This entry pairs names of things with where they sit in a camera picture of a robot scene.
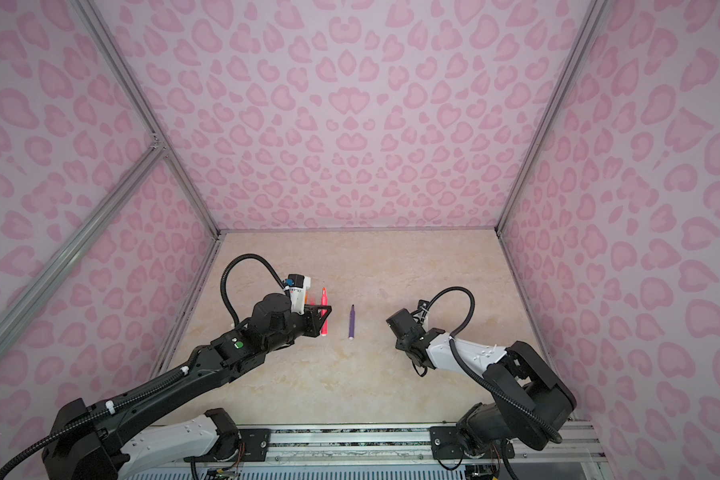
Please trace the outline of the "pink highlighter pen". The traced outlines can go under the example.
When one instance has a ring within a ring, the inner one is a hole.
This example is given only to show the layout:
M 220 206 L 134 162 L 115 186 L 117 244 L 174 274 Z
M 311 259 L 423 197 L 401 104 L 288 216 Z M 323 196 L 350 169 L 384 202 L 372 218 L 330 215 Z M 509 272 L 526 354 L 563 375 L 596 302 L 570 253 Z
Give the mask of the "pink highlighter pen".
M 327 306 L 327 305 L 329 305 L 326 287 L 323 287 L 323 288 L 322 288 L 322 292 L 321 292 L 321 303 L 320 303 L 320 305 L 321 305 L 321 306 Z M 320 332 L 320 335 L 321 335 L 321 336 L 327 336 L 327 335 L 328 335 L 327 316 L 328 316 L 328 313 L 326 312 L 326 310 L 325 310 L 325 309 L 321 310 L 321 319 L 322 319 L 322 322 L 323 322 L 323 323 L 322 323 L 322 326 L 321 326 L 321 332 Z

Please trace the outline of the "purple marker pen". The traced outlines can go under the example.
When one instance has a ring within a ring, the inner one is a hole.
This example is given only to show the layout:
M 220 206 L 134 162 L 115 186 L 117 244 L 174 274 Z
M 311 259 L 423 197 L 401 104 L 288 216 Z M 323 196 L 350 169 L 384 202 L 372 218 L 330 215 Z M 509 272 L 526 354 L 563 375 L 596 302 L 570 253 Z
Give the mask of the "purple marker pen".
M 349 321 L 348 321 L 348 339 L 354 340 L 355 339 L 355 331 L 356 331 L 356 307 L 354 304 L 350 307 L 350 313 L 349 313 Z

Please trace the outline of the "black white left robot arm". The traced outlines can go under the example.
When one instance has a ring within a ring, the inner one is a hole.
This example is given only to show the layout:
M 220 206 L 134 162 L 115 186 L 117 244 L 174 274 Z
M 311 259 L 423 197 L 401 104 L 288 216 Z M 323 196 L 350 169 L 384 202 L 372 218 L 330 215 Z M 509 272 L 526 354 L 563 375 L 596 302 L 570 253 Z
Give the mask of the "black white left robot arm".
M 191 400 L 223 387 L 261 366 L 266 356 L 301 336 L 317 338 L 329 305 L 295 311 L 288 295 L 271 293 L 252 314 L 166 373 L 90 406 L 75 400 L 63 407 L 53 439 L 41 458 L 51 479 L 125 479 L 186 457 L 232 457 L 239 434 L 219 409 L 183 424 L 156 421 Z

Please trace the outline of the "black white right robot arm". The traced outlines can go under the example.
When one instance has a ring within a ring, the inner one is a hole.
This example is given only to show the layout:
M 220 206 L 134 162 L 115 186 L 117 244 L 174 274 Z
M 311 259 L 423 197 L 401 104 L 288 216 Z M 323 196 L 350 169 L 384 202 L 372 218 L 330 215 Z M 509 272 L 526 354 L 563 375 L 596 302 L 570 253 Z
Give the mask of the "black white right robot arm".
M 490 404 L 473 405 L 456 422 L 456 447 L 479 458 L 504 440 L 517 439 L 535 451 L 560 444 L 560 430 L 577 406 L 570 389 L 526 342 L 504 347 L 460 340 L 472 317 L 469 312 L 452 332 L 426 329 L 422 308 L 401 309 L 386 320 L 395 348 L 416 371 L 462 373 L 492 397 Z

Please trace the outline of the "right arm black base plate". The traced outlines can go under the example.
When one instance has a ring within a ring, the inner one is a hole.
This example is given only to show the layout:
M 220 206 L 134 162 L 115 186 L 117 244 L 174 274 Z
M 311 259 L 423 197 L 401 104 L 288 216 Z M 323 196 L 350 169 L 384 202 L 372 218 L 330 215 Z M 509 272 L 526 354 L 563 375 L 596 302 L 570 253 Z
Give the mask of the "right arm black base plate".
M 428 428 L 432 458 L 436 461 L 447 460 L 464 461 L 467 454 L 464 451 L 463 440 L 459 436 L 459 429 L 454 425 L 435 425 Z

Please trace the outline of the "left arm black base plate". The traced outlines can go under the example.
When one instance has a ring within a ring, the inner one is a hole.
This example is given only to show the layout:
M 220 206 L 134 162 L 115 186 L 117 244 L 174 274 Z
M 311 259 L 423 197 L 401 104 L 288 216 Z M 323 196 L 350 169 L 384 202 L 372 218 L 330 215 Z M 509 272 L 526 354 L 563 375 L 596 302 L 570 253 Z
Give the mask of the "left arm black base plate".
M 269 449 L 272 430 L 244 428 L 222 433 L 205 454 L 184 457 L 186 462 L 263 462 Z

